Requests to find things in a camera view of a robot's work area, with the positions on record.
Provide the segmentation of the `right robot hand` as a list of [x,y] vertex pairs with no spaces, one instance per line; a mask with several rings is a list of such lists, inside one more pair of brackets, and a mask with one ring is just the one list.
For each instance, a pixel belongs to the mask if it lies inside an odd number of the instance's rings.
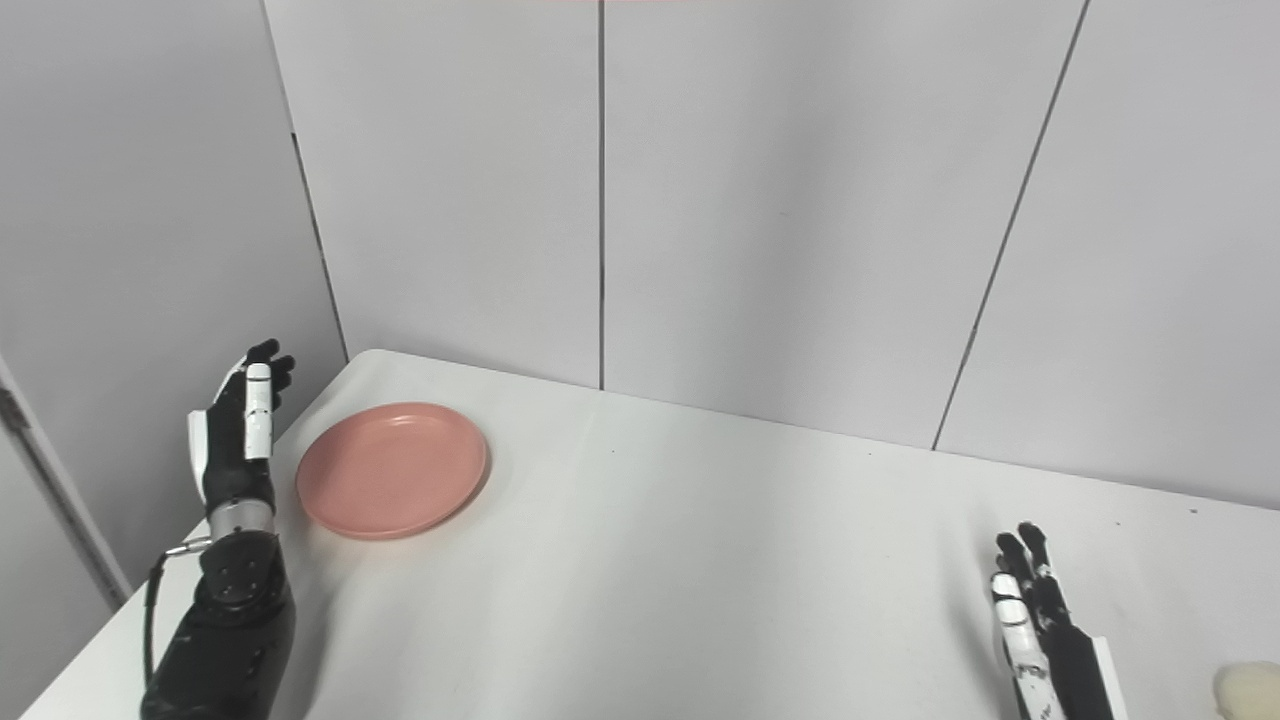
[[996,538],[989,600],[1021,719],[1126,719],[1107,641],[1073,620],[1034,523]]

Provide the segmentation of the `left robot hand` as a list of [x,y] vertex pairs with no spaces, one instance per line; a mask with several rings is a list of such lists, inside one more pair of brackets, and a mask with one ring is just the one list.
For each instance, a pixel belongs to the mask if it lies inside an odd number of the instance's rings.
[[209,407],[188,414],[189,462],[205,516],[233,501],[276,506],[273,414],[294,366],[278,340],[265,340],[233,364]]

